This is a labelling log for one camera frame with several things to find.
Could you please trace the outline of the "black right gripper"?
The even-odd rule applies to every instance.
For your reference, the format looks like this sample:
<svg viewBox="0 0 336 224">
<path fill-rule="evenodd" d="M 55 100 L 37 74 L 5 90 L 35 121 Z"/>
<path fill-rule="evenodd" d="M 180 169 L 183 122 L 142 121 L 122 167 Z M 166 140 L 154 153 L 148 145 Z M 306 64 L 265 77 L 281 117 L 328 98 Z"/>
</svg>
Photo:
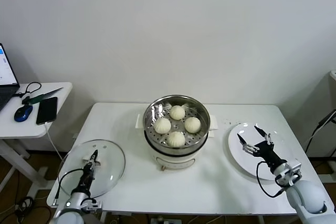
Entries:
<svg viewBox="0 0 336 224">
<path fill-rule="evenodd" d="M 284 164 L 286 160 L 280 158 L 274 151 L 274 143 L 271 139 L 270 133 L 266 133 L 263 129 L 257 126 L 254 126 L 254 128 L 265 139 L 265 141 L 253 146 L 248 144 L 240 134 L 237 134 L 243 150 L 248 154 L 254 154 L 255 157 L 261 157 L 269 168 L 277 168 Z"/>
</svg>

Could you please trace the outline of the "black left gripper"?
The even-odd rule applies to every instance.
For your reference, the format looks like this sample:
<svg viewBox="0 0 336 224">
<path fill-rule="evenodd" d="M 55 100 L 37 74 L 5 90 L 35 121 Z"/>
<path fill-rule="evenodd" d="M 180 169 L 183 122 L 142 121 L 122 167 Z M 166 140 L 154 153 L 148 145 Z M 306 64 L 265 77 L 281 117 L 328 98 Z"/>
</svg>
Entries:
<svg viewBox="0 0 336 224">
<path fill-rule="evenodd" d="M 90 187 L 94 180 L 94 169 L 93 167 L 97 164 L 97 156 L 98 150 L 95 150 L 89 159 L 90 166 L 85 166 L 83 168 L 83 174 L 80 177 L 80 181 L 78 184 L 78 189 L 80 192 L 85 193 L 86 195 L 90 195 Z"/>
</svg>

